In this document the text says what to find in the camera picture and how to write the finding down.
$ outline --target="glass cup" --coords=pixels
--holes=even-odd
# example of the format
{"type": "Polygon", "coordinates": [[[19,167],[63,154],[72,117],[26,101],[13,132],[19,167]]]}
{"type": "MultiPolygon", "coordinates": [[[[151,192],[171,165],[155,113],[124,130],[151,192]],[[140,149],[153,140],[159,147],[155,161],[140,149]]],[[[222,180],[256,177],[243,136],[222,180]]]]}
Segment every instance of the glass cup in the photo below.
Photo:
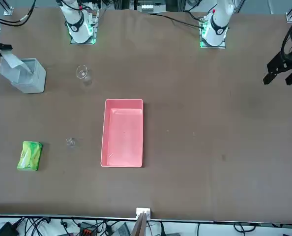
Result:
{"type": "Polygon", "coordinates": [[[74,138],[67,138],[67,139],[66,139],[66,144],[67,144],[69,147],[74,147],[74,146],[75,146],[75,139],[74,139],[74,138]]]}
{"type": "Polygon", "coordinates": [[[80,65],[77,67],[76,76],[83,82],[85,86],[89,86],[92,84],[92,78],[85,65],[80,65]]]}

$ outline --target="table surface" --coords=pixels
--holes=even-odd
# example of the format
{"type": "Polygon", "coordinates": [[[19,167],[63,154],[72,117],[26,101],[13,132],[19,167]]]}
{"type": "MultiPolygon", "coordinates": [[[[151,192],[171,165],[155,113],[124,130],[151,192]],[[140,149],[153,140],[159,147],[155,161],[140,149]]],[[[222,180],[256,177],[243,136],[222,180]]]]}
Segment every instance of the table surface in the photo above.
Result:
{"type": "Polygon", "coordinates": [[[233,15],[225,50],[131,10],[103,13],[94,46],[69,44],[58,8],[2,27],[0,41],[47,77],[42,94],[23,94],[0,75],[0,213],[134,217],[149,207],[160,219],[292,223],[292,86],[285,74],[262,84],[289,26],[282,15],[233,15]],[[75,77],[81,64],[91,88],[75,77]],[[144,100],[142,168],[100,166],[107,98],[144,100]],[[38,172],[16,169],[25,140],[44,144],[38,172]]]}

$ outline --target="pink plastic container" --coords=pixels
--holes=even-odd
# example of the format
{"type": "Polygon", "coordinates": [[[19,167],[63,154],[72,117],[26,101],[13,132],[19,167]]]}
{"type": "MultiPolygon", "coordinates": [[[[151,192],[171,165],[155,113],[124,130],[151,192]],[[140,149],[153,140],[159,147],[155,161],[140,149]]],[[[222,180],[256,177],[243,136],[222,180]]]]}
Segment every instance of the pink plastic container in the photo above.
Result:
{"type": "Polygon", "coordinates": [[[107,99],[101,166],[142,167],[143,100],[107,99]]]}

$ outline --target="white tissue box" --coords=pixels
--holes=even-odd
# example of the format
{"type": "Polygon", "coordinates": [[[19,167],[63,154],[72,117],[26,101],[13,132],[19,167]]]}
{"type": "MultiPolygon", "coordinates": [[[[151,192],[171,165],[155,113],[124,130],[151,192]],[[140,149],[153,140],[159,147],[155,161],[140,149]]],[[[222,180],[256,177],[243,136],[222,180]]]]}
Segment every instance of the white tissue box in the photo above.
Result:
{"type": "Polygon", "coordinates": [[[1,58],[0,61],[0,74],[23,93],[43,92],[46,79],[45,69],[36,58],[22,59],[21,61],[27,65],[32,74],[21,66],[11,68],[4,58],[1,58]]]}

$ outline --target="green package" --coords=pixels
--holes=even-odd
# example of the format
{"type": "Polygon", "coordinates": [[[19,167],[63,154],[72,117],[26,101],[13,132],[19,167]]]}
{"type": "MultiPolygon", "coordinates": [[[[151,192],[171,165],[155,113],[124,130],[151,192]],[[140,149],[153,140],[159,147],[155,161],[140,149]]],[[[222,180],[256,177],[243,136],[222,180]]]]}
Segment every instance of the green package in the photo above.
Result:
{"type": "Polygon", "coordinates": [[[37,171],[39,167],[41,150],[41,143],[23,141],[23,150],[17,169],[20,171],[37,171]]]}

